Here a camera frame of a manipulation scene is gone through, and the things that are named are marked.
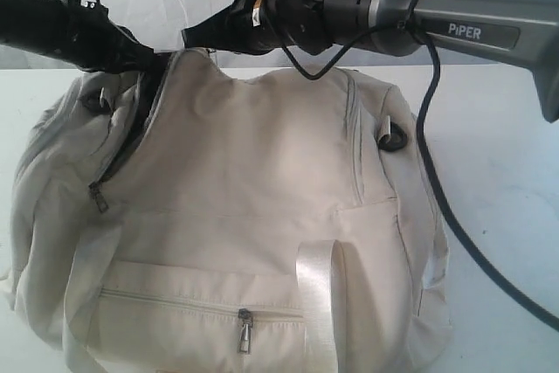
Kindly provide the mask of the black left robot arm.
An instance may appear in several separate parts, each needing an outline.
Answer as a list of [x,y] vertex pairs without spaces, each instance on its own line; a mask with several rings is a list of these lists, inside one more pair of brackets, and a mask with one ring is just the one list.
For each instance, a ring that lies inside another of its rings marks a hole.
[[138,72],[136,126],[147,123],[171,56],[140,43],[129,29],[109,19],[104,6],[63,0],[1,0],[1,44],[84,72]]

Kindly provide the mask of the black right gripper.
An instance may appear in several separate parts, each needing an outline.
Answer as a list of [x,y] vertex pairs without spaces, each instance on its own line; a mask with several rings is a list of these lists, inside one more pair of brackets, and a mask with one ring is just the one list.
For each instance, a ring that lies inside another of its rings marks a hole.
[[185,48],[271,52],[280,48],[277,0],[234,0],[202,23],[181,30]]

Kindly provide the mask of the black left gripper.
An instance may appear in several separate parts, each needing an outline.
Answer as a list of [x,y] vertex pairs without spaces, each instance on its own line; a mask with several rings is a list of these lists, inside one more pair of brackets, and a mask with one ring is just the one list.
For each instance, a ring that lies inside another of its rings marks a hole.
[[70,9],[66,30],[65,60],[87,72],[141,73],[132,128],[143,128],[173,58],[173,52],[158,52],[137,41],[126,28],[115,24],[97,5]]

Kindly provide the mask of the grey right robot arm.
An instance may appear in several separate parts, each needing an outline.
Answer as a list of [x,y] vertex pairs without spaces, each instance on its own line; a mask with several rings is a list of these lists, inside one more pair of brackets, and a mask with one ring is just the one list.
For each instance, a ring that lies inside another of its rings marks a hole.
[[529,70],[544,119],[558,118],[558,0],[234,0],[183,42],[252,56],[339,45],[404,57],[433,44]]

